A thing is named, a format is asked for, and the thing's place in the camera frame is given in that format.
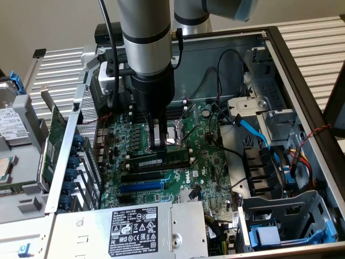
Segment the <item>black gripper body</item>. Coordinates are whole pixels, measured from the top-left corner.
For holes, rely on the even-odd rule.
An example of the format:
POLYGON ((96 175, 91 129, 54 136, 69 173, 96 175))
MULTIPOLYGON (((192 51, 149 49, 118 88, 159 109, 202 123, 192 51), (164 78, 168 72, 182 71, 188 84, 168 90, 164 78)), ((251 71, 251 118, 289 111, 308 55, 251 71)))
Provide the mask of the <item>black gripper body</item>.
POLYGON ((153 119, 162 120, 166 107, 175 95, 174 69, 169 64, 153 76, 131 76, 136 103, 153 119))

